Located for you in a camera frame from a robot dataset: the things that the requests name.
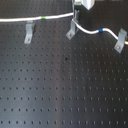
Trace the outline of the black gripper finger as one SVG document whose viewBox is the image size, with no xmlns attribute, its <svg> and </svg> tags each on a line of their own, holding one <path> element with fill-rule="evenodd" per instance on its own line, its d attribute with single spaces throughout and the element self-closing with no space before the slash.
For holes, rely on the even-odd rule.
<svg viewBox="0 0 128 128">
<path fill-rule="evenodd" d="M 76 20 L 76 21 L 79 21 L 79 14 L 80 14 L 80 9 L 75 9 L 73 10 L 73 18 Z"/>
</svg>

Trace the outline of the white gripper body block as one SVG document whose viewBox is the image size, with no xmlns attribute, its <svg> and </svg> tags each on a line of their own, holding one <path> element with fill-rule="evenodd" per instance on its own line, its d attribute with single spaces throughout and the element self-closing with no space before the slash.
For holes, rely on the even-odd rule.
<svg viewBox="0 0 128 128">
<path fill-rule="evenodd" d="M 73 4 L 83 5 L 87 10 L 90 10 L 95 4 L 95 0 L 73 0 Z"/>
</svg>

